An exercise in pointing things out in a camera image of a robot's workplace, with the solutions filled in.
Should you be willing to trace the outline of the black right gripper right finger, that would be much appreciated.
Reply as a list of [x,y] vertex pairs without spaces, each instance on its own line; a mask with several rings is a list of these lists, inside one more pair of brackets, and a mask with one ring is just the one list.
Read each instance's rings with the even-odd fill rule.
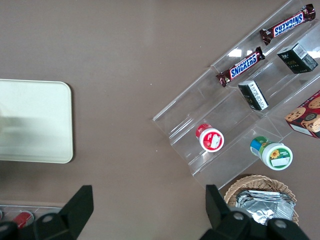
[[308,240],[294,222],[272,218],[267,225],[257,223],[247,214],[230,210],[216,185],[205,187],[205,209],[211,228],[202,240]]

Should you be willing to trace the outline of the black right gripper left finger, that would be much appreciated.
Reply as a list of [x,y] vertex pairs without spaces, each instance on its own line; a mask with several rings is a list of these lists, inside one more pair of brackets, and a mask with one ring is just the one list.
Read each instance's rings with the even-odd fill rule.
[[94,211],[93,188],[83,185],[57,213],[35,219],[27,210],[0,223],[2,240],[76,240]]

